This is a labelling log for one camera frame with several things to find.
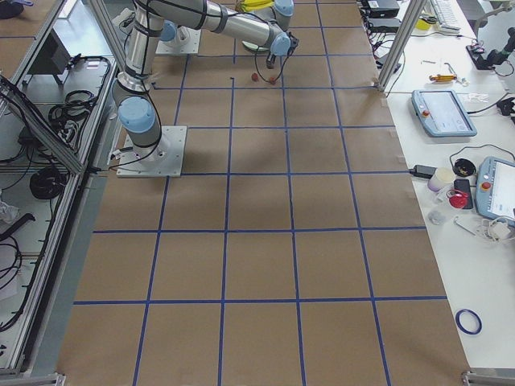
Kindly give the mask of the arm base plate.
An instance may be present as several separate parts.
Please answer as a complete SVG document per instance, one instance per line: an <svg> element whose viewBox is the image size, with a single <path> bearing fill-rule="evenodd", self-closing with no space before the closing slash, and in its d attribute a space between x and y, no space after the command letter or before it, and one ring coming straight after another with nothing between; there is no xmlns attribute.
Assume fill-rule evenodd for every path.
<svg viewBox="0 0 515 386"><path fill-rule="evenodd" d="M187 127L182 125L165 125L156 150L134 147L129 135L126 135L122 152L121 165L116 168L119 178L158 178L179 177L182 174L184 148Z"/></svg>
<svg viewBox="0 0 515 386"><path fill-rule="evenodd" d="M160 41L157 55L196 55L200 48L201 32L190 28L181 27L173 40Z"/></svg>

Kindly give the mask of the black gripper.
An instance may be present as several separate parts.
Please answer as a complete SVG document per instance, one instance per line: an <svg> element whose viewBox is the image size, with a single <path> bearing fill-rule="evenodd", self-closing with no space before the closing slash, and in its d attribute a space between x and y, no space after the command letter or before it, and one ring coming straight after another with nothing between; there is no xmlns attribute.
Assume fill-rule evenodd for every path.
<svg viewBox="0 0 515 386"><path fill-rule="evenodd" d="M292 56L298 45L299 40L292 34L277 35L270 45L269 54L266 58L266 67L274 68L275 60L278 56Z"/></svg>

